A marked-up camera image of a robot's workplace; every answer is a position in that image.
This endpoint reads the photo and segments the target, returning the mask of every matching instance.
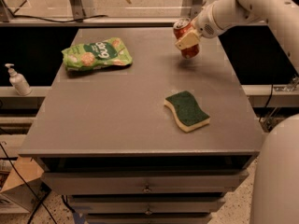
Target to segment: green snack bag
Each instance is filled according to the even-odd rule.
[[[108,40],[78,44],[62,51],[67,71],[89,71],[111,65],[125,66],[133,59],[121,39],[112,37]]]

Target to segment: red can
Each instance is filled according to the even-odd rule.
[[[191,20],[190,19],[180,19],[174,24],[174,34],[177,39],[180,39],[182,36],[184,36],[185,33],[192,27]],[[188,49],[183,49],[181,51],[181,55],[184,58],[191,58],[198,54],[199,52],[199,46],[198,44],[190,47]]]

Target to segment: soap dispenser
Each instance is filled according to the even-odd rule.
[[[21,96],[25,96],[31,92],[31,88],[25,79],[25,77],[17,73],[15,69],[11,68],[14,66],[13,63],[7,63],[6,67],[8,68],[8,72],[10,74],[10,83],[16,89],[17,93]]]

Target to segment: green scouring pad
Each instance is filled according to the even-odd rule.
[[[209,115],[201,110],[194,96],[187,91],[167,97],[164,105],[171,109],[177,125],[186,133],[209,123]]]

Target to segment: floor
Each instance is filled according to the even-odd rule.
[[[6,0],[12,10],[16,10],[24,0]],[[42,16],[45,9],[47,14],[53,17],[70,16],[71,9],[67,0],[30,0],[31,3],[24,5],[19,14],[30,14]],[[118,16],[118,12],[125,16],[165,16],[165,14],[176,15],[180,11],[178,1],[181,0],[133,0],[136,1],[135,8],[127,7],[124,0],[94,0],[99,13],[109,13],[111,16]],[[226,203],[219,212],[213,214],[209,224],[249,224],[249,213],[251,195],[253,189],[254,172],[257,161],[254,161],[248,171],[249,177],[243,184],[232,193],[225,196]],[[61,196],[51,193],[44,204],[49,208],[57,223],[65,224],[83,224],[84,219],[79,215],[73,214],[64,206]],[[0,223],[5,224],[23,224],[27,223],[30,214],[0,215]],[[43,207],[40,207],[31,223],[43,224],[53,223],[50,216]]]

